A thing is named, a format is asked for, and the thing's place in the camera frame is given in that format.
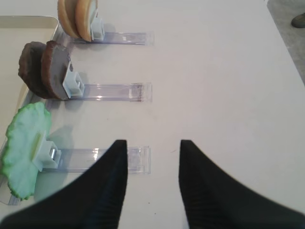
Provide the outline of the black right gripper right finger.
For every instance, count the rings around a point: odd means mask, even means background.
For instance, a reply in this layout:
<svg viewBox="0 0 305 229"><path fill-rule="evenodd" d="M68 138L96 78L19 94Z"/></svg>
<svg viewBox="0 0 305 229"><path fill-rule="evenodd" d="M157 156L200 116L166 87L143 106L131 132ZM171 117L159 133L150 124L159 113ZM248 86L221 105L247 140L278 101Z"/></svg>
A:
<svg viewBox="0 0 305 229"><path fill-rule="evenodd" d="M179 188L191 229L303 229L305 216L252 191L191 140L181 140Z"/></svg>

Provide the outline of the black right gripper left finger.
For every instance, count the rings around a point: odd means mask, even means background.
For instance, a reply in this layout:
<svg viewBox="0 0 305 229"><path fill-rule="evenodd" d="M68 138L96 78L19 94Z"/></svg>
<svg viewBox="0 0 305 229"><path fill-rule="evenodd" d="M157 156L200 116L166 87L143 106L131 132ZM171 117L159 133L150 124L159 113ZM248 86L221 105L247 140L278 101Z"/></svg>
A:
<svg viewBox="0 0 305 229"><path fill-rule="evenodd" d="M6 216L2 229L116 229L128 179L126 140L116 140L62 190Z"/></svg>

